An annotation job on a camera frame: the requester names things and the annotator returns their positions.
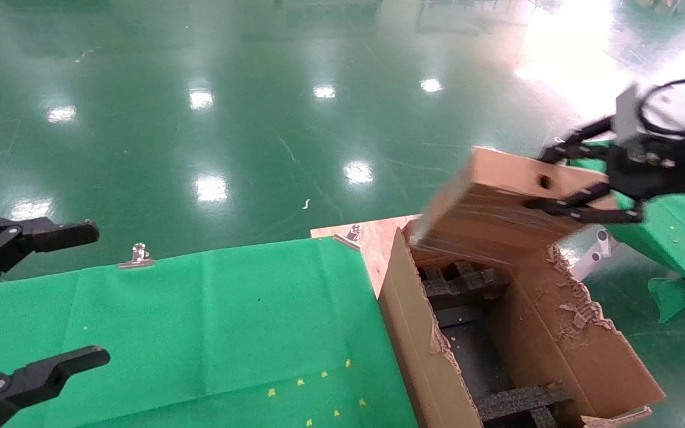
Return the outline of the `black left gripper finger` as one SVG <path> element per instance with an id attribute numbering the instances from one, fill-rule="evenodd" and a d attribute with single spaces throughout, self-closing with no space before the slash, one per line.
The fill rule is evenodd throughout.
<path id="1" fill-rule="evenodd" d="M 111 355 L 102 347 L 84 347 L 44 358 L 14 370 L 0 371 L 0 427 L 27 407 L 60 395 L 71 376 L 105 366 Z"/>
<path id="2" fill-rule="evenodd" d="M 46 253 L 98 241 L 97 225 L 89 220 L 57 224 L 46 217 L 12 221 L 0 218 L 0 277 L 32 253 Z"/>

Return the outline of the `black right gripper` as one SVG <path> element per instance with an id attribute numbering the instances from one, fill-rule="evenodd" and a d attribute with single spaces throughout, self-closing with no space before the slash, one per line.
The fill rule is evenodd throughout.
<path id="1" fill-rule="evenodd" d="M 644 219 L 645 200 L 685 193 L 685 141 L 643 136 L 628 148 L 586 143 L 587 139 L 611 132 L 613 118 L 607 116 L 575 129 L 566 139 L 543 148 L 538 156 L 544 163 L 580 158 L 607 159 L 608 182 L 595 182 L 563 199 L 533 198 L 523 206 L 580 223 L 640 223 Z M 609 196 L 612 190 L 630 197 L 633 205 L 629 209 L 606 210 L 588 206 Z"/>

